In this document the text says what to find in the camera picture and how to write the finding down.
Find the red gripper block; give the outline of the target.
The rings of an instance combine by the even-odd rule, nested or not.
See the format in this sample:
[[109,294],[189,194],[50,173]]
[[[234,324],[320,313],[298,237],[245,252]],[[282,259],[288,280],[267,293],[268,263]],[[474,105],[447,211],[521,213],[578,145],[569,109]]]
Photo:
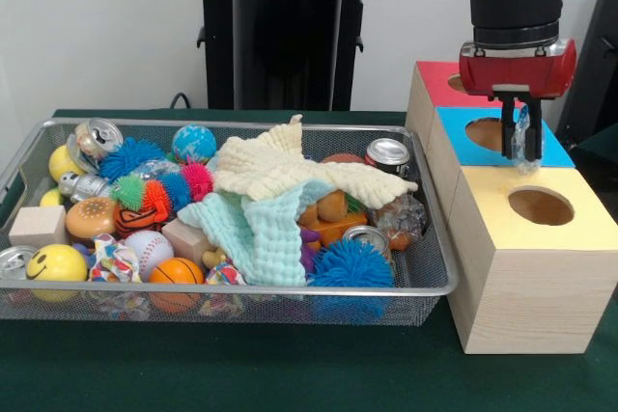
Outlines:
[[[542,108],[540,99],[563,96],[576,69],[576,44],[560,39],[547,46],[521,49],[489,49],[475,42],[465,43],[460,52],[459,70],[463,88],[470,95],[497,97],[525,94],[529,127],[525,130],[525,159],[542,158]],[[501,99],[502,155],[513,158],[512,140],[515,98]]]

